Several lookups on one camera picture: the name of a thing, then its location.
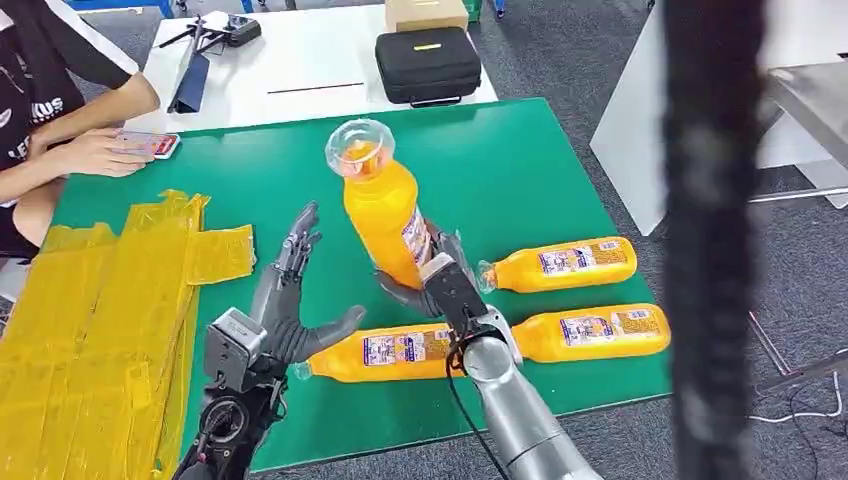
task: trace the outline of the orange juice bottle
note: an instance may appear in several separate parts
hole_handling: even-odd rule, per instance
[[[360,330],[296,366],[295,374],[345,383],[441,378],[450,349],[448,331],[445,323]]]
[[[484,293],[496,288],[529,293],[621,282],[635,271],[630,242],[603,237],[527,248],[494,264],[481,261],[477,281]]]
[[[650,355],[671,341],[665,314],[647,303],[541,313],[512,335],[524,358],[542,363]]]
[[[420,289],[418,267],[430,259],[430,232],[418,210],[415,177],[394,160],[389,128],[368,119],[330,136],[327,163],[344,177],[344,206],[375,266]]]

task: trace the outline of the cardboard box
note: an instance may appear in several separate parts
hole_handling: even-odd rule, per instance
[[[388,32],[441,27],[468,29],[468,10],[462,0],[386,0]]]

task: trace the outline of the black carrying case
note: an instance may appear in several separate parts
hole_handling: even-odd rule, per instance
[[[459,27],[384,33],[374,50],[392,103],[457,103],[480,86],[480,57]]]

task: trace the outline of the gray carpet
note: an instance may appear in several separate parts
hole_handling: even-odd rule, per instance
[[[345,0],[300,1],[300,8],[353,5]],[[662,227],[651,238],[639,235],[612,185],[589,149],[589,140],[646,18],[644,0],[511,0],[507,16],[496,21],[484,5],[482,21],[472,35],[501,98],[543,96],[571,139],[609,214],[639,253],[640,270],[662,303]],[[189,0],[190,12],[240,11],[236,0]],[[269,0],[270,10],[283,10],[283,0]],[[144,14],[87,16],[139,64],[146,60],[157,11]],[[85,87],[92,95],[97,90]],[[764,191],[807,186],[794,168],[763,174]],[[788,361],[800,366],[848,346],[848,270],[844,238],[848,214],[825,200],[798,200],[758,206],[760,286],[756,310],[764,328]],[[749,347],[754,378],[776,371],[762,350]],[[798,396],[818,411],[832,411],[836,401],[829,380],[817,382]],[[785,398],[768,399],[757,412],[782,416]],[[666,401],[655,401],[568,417],[562,424],[586,458],[607,480],[675,478],[672,434]],[[801,427],[815,448],[819,479],[848,478],[848,438],[837,420],[803,418]],[[755,479],[814,478],[813,456],[802,435],[787,422],[754,424],[750,435],[750,470]],[[263,478],[286,479],[492,479],[497,472],[473,438],[306,466]]]

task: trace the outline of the black t-shirt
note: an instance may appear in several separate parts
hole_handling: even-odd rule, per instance
[[[85,104],[68,71],[116,89],[138,66],[62,0],[0,0],[0,170],[26,158],[36,128]]]

